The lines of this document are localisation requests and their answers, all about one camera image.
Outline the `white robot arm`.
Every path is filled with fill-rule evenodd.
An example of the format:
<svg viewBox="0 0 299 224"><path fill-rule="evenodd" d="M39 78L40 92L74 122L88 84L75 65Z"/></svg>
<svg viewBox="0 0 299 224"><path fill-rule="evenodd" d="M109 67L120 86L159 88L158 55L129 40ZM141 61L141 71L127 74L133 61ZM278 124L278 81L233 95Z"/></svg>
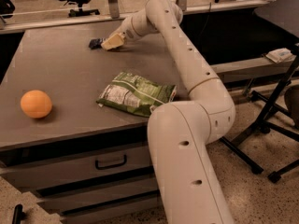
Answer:
<svg viewBox="0 0 299 224"><path fill-rule="evenodd" d="M188 101L160 105L149 117L148 143L168 224L234 224L206 151L232 128L235 104L218 75L179 27L170 0L147 0L102 44L109 50L160 33Z"/></svg>

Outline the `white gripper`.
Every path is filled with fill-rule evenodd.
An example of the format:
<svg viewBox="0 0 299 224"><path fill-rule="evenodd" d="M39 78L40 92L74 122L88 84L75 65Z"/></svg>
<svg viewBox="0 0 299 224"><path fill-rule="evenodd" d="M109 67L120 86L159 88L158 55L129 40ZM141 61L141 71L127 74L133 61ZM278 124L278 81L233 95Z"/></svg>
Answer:
<svg viewBox="0 0 299 224"><path fill-rule="evenodd" d="M147 18L140 14L127 17L113 35L101 44L104 50L116 49L124 45L125 40L132 42L141 39L147 32Z"/></svg>

